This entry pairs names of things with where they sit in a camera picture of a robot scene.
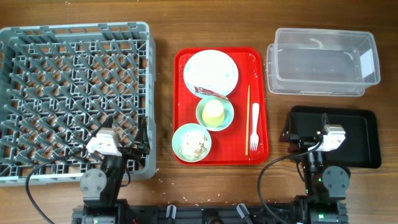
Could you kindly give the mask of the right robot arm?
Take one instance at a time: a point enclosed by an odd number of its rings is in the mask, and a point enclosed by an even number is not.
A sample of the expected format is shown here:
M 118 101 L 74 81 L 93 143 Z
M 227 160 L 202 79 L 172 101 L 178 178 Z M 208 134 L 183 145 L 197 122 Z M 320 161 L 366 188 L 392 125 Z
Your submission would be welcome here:
M 351 174 L 340 166 L 326 162 L 326 153 L 337 150 L 346 139 L 340 124 L 331 124 L 327 114 L 321 115 L 320 125 L 312 133 L 287 115 L 281 142 L 289 143 L 288 152 L 301 162 L 302 179 L 307 193 L 294 198 L 289 209 L 291 223 L 348 223 L 348 209 L 341 201 L 346 198 Z

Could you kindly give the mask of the green bowl with food scraps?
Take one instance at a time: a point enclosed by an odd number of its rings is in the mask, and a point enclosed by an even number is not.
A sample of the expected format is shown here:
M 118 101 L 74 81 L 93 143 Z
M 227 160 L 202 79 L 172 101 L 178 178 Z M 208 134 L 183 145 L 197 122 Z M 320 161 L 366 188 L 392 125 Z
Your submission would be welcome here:
M 182 125 L 172 137 L 172 149 L 175 156 L 188 163 L 203 160 L 209 154 L 211 144 L 209 132 L 195 123 Z

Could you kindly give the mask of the light blue plate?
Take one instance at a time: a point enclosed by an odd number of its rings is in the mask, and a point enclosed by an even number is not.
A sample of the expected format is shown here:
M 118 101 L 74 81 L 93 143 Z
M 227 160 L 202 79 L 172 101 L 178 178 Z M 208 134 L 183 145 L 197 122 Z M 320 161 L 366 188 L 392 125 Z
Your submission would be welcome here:
M 228 96 L 236 87 L 239 71 L 234 60 L 219 50 L 202 50 L 191 56 L 183 68 L 183 80 L 188 90 L 200 98 L 195 87 L 202 87 Z

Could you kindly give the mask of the red snack wrapper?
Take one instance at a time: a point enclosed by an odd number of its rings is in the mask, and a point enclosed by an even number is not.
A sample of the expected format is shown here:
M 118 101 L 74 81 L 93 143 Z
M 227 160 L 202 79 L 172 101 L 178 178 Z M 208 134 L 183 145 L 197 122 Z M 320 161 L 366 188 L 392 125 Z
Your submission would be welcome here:
M 195 86 L 194 89 L 195 89 L 195 92 L 196 92 L 196 93 L 199 93 L 199 94 L 202 94 L 202 95 L 206 95 L 206 96 L 215 96 L 215 97 L 221 98 L 221 99 L 223 99 L 223 100 L 228 100 L 228 98 L 227 98 L 226 96 L 221 95 L 221 94 L 219 94 L 219 93 L 217 93 L 217 92 L 214 92 L 214 91 L 212 91 L 212 90 L 203 88 L 203 87 L 196 87 L 196 86 Z

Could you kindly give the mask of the light blue bowl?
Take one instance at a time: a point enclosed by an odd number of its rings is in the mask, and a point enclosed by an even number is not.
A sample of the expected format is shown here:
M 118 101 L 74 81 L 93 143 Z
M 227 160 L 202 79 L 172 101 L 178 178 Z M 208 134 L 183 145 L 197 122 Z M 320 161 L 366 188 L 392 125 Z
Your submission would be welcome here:
M 223 123 L 216 127 L 216 128 L 212 128 L 207 126 L 203 120 L 202 120 L 202 111 L 203 108 L 205 106 L 205 104 L 209 101 L 209 100 L 219 100 L 222 102 L 223 107 L 224 107 L 224 121 Z M 207 130 L 209 131 L 222 131 L 224 129 L 226 129 L 233 121 L 234 119 L 234 108 L 232 103 L 229 100 L 223 100 L 221 98 L 217 98 L 215 96 L 207 96 L 205 98 L 203 98 L 196 107 L 196 117 L 197 117 L 197 121 L 199 122 L 200 125 L 202 125 L 203 127 L 205 127 Z

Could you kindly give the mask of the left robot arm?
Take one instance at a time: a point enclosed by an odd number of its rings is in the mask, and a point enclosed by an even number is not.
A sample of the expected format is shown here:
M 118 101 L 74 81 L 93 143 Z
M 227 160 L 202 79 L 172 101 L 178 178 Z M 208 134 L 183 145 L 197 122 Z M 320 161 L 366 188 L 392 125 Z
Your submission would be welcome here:
M 138 216 L 130 208 L 126 199 L 119 199 L 124 175 L 129 172 L 127 161 L 143 160 L 143 155 L 150 154 L 147 120 L 141 119 L 138 132 L 133 140 L 134 147 L 120 145 L 119 134 L 112 128 L 113 118 L 96 129 L 85 149 L 103 155 L 99 169 L 86 171 L 80 179 L 84 206 L 75 209 L 72 223 L 139 223 Z

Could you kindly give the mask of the yellow plastic cup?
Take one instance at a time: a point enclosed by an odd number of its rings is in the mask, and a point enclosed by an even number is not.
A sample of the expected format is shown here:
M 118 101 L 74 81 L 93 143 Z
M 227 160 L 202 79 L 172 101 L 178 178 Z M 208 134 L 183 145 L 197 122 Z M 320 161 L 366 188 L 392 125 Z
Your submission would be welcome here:
M 220 126 L 224 121 L 224 107 L 219 100 L 209 100 L 202 111 L 203 122 L 212 128 Z

